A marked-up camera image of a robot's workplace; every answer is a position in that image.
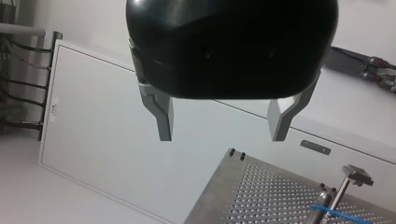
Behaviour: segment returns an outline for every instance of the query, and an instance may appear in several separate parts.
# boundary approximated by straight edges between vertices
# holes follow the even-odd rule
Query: metal clamp
[[[285,141],[291,121],[309,104],[317,83],[318,80],[295,96],[270,101],[267,117],[274,142]]]
[[[172,98],[148,83],[138,83],[145,108],[157,120],[161,141],[172,141],[174,110]]]
[[[136,50],[134,50],[134,43],[132,40],[130,39],[129,41],[143,105],[157,120],[160,140],[172,141],[174,123],[172,97],[147,83],[147,81],[144,79],[144,70],[139,54]]]
[[[347,191],[347,187],[350,183],[359,187],[361,187],[363,184],[368,186],[372,186],[374,184],[372,178],[361,168],[353,165],[348,165],[343,167],[343,171],[346,174],[346,178],[344,179],[343,184],[341,185],[340,189],[337,192],[337,195],[335,195],[335,198],[329,207],[331,210],[337,209],[338,204],[343,199],[344,194]],[[332,217],[332,215],[330,213],[327,213],[324,221],[328,220],[330,217]]]

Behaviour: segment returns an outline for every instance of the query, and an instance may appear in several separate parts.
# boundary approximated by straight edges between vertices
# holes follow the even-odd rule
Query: metal rack
[[[213,174],[186,224],[305,224],[320,184],[231,149]],[[396,214],[346,195],[338,211],[374,224],[394,223]],[[328,224],[351,223],[331,217]]]
[[[0,20],[0,36],[1,36],[0,50],[1,50],[1,52],[3,52],[2,53],[2,56],[4,56],[3,58],[7,58],[7,60],[2,60],[1,65],[0,65],[0,95],[2,96],[2,98],[0,98],[0,102],[3,102],[2,106],[0,106],[0,112],[2,110],[2,107],[3,107],[4,111],[7,111],[7,113],[3,113],[3,115],[0,113],[0,126],[37,130],[37,131],[39,131],[38,140],[41,140],[44,117],[45,117],[46,106],[47,106],[47,101],[48,101],[48,91],[49,91],[49,87],[50,87],[50,74],[51,74],[51,68],[52,68],[52,62],[53,62],[55,43],[56,43],[57,39],[62,39],[63,35],[58,32],[53,32],[50,49],[38,49],[38,48],[30,47],[30,46],[25,46],[23,44],[13,41],[12,35],[30,35],[30,36],[36,35],[36,36],[42,37],[45,35],[45,31],[43,29],[36,29],[36,28],[32,28],[32,27],[13,25],[12,23],[15,21],[16,6],[13,5],[13,2],[11,2],[11,3],[12,3],[12,6],[3,5],[3,4],[0,5],[1,6],[0,11],[2,12],[1,15],[3,15],[3,17],[5,17],[5,16],[8,17],[8,19],[6,19],[6,20]],[[18,55],[15,52],[14,47],[32,51],[34,53],[50,54],[48,66],[43,67],[43,66],[35,65],[33,63],[29,63],[27,60],[25,60],[23,57],[21,57],[20,55]],[[23,81],[18,81],[18,80],[12,79],[12,77],[9,76],[9,70],[10,70],[10,62],[13,58],[15,58],[23,63],[26,63],[28,66],[31,66],[34,69],[46,70],[47,71],[46,84],[44,86],[40,86],[40,85],[37,85],[34,83],[28,83],[28,82],[23,82]],[[19,86],[36,88],[38,90],[42,90],[45,92],[44,99],[42,102],[37,102],[37,101],[24,99],[24,98],[15,96],[8,91],[9,85],[19,85]],[[20,106],[13,106],[13,105],[6,104],[7,100],[36,105],[36,106],[41,107],[42,109],[41,109],[40,120],[37,122],[7,120],[7,116],[12,114],[13,112],[15,112],[14,111],[15,109],[21,109]]]

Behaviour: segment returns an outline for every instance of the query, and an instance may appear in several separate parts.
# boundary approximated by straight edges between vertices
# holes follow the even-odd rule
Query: metal post
[[[30,26],[21,26],[7,23],[0,23],[0,33],[8,35],[32,35],[44,37],[46,30]]]

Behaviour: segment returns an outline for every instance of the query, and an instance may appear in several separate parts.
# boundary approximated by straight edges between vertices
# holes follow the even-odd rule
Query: white floor
[[[0,223],[158,224],[37,165],[39,143],[0,135]]]

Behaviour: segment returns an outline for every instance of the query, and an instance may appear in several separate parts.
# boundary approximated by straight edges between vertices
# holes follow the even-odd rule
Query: cabinet handle
[[[323,147],[323,146],[321,146],[321,145],[318,145],[318,144],[316,144],[316,143],[309,142],[309,141],[306,141],[306,140],[303,140],[303,141],[301,142],[301,146],[302,146],[302,147],[309,148],[309,149],[314,150],[314,151],[316,151],[316,152],[325,154],[325,155],[327,155],[327,156],[329,156],[330,153],[332,152],[332,150],[329,149],[328,147]]]

